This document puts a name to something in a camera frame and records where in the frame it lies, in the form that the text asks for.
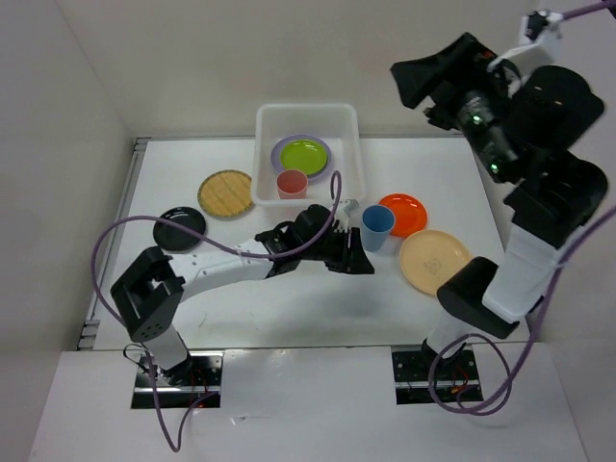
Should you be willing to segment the beige plastic plate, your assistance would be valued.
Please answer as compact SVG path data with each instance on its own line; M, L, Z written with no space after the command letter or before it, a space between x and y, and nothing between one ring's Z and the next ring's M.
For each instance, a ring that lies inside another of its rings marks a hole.
M457 238L439 230L423 230L407 237L398 259L406 280L418 291L436 296L437 290L473 258Z

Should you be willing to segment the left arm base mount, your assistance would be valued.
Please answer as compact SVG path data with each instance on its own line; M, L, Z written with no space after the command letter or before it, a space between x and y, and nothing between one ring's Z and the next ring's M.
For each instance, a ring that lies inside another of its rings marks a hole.
M195 350L191 352L192 364L187 370L165 375L161 368L155 371L159 402L162 409L186 409L202 400L197 408L220 408L223 352L221 350ZM145 356L139 360L131 408L154 408L153 389Z

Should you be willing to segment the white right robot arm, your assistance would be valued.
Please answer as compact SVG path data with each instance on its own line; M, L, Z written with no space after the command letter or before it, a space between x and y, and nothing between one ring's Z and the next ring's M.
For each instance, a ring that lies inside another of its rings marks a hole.
M475 257L438 289L444 313L423 341L422 366L442 378L455 367L455 340L475 330L505 339L538 306L565 245L599 208L607 177L571 147L604 103L573 70L524 71L470 34L391 73L405 107L430 99L428 122L459 131L491 179L512 185L502 261Z

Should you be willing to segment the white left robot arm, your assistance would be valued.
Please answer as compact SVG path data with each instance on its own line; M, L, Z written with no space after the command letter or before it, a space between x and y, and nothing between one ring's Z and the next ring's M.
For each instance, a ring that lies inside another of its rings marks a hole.
M171 256L158 246L142 251L111 288L131 341L143 345L169 384L185 382L196 366L173 326L181 302L223 286L265 280L317 261L333 272L372 275L374 267L356 227L343 228L321 205L311 205L251 240L202 254Z

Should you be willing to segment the green plastic plate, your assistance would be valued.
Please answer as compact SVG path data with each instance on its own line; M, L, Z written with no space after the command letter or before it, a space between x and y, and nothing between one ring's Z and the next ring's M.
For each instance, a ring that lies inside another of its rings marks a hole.
M286 141L278 155L284 169L297 169L306 176L322 172L327 167L329 158L329 149L322 141L307 137Z

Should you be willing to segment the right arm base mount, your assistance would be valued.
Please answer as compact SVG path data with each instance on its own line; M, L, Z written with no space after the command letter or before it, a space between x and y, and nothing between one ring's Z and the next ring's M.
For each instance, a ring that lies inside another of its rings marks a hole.
M428 391L428 370L431 361L418 346L394 348L391 352L397 405L425 404L433 401ZM476 367L475 355L470 348L459 352L455 359L440 363L434 373L434 388L444 403L482 401L483 394Z

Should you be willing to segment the purple plastic plate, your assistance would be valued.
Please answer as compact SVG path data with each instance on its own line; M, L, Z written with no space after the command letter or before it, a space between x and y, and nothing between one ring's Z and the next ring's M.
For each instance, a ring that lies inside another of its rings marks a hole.
M286 169L284 169L281 166L280 161L278 160L278 155L279 155L280 149L281 149L281 147L283 146L283 144L286 141L290 141L290 140L293 140L293 139L298 139L300 137L307 137L307 138L310 138L310 139L315 139L317 141L322 141L325 144L325 146L329 149L330 158L329 158L329 162L328 162L327 167L322 172L318 173L317 175L307 176L308 177L308 183L309 184L314 184L314 183L319 182L328 173L328 171L333 166L333 156L332 156L331 148L329 147L329 145L324 140L322 140L322 139L320 139L318 137L314 137L314 136L311 136L311 135L305 135L305 134L291 135L289 137L283 138L283 139L279 140L275 144L273 149L271 150L271 152L270 152L270 162L271 162L272 167L273 167L273 169L275 170L276 173L281 173L283 170L286 170Z

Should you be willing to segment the blue plastic cup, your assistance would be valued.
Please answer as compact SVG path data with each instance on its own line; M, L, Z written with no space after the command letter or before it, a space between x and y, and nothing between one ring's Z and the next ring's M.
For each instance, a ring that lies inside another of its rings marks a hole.
M361 217L361 240L365 250L378 251L396 224L392 210L383 205L367 207Z

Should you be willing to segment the pink plastic cup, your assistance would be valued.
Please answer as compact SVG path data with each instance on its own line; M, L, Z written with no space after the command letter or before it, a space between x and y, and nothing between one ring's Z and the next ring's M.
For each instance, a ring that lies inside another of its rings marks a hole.
M276 178L276 188L280 199L304 199L308 177L297 169L283 170Z

